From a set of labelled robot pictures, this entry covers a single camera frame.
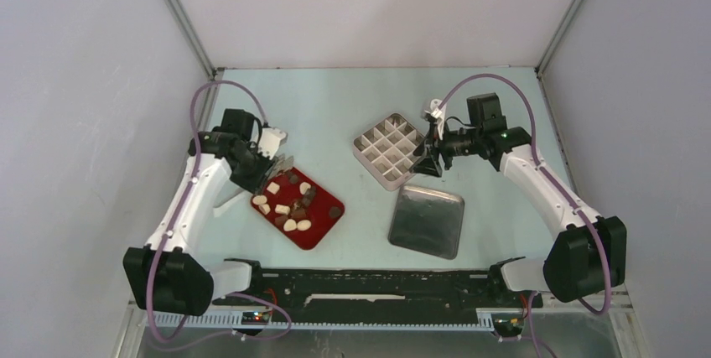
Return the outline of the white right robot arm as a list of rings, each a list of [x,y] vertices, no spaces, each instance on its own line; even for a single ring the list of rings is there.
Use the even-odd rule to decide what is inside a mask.
[[[467,100],[469,124],[451,130],[446,107],[433,99],[423,111],[429,128],[414,152],[415,174],[439,177],[456,157],[477,155],[509,179],[542,217],[553,239],[544,258],[515,257],[490,269],[490,300],[508,306],[522,291],[550,292],[568,303],[611,290],[625,281],[627,230],[604,218],[553,172],[522,127],[508,127],[496,94]]]

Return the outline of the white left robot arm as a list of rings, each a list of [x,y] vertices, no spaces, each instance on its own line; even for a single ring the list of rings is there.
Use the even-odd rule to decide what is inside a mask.
[[[227,109],[220,125],[198,132],[189,144],[186,170],[156,231],[142,247],[130,247],[122,265],[140,309],[202,315],[212,301],[234,294],[256,304],[265,293],[256,264],[236,258],[207,267],[195,257],[205,225],[227,183],[248,194],[265,190],[283,156],[288,134],[250,112]]]

